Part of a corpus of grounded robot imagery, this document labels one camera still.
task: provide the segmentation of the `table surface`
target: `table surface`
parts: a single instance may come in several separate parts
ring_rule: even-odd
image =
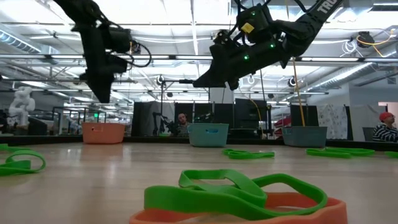
[[[31,146],[45,155],[47,168],[39,174],[0,177],[0,223],[127,224],[142,209],[146,187],[177,185],[184,169],[236,169],[249,177],[286,173],[344,200],[350,224],[397,223],[398,159],[381,153],[354,159],[312,157],[304,149],[284,146],[229,147],[274,151],[276,156],[231,160],[221,149],[188,144]],[[0,154],[1,162],[5,157]],[[279,184],[265,190],[294,191]]]

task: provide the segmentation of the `striped shirt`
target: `striped shirt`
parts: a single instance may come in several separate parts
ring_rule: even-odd
[[[386,124],[380,123],[373,130],[373,141],[398,142],[397,128],[389,128]]]

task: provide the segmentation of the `teal basket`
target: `teal basket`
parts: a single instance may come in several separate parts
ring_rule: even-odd
[[[188,126],[189,142],[195,147],[224,147],[229,124],[196,123]]]
[[[326,145],[327,127],[296,126],[282,128],[285,145],[295,147],[320,147]]]

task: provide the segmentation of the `yellow label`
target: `yellow label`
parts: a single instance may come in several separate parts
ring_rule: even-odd
[[[242,26],[241,30],[247,34],[250,34],[254,30],[254,27],[247,22]]]

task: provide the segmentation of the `orange basket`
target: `orange basket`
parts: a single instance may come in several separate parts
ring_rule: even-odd
[[[308,208],[316,205],[312,199],[299,193],[267,193],[267,209],[281,210],[281,206]],[[130,218],[129,224],[170,224],[195,223],[195,219],[209,216],[204,213],[178,213],[158,209],[141,211]],[[267,220],[241,221],[234,224],[347,224],[346,204],[341,200],[329,198],[325,208],[319,209],[311,215],[289,215]],[[201,222],[207,224],[231,223],[229,221]]]
[[[117,144],[123,142],[124,124],[83,123],[85,144]]]

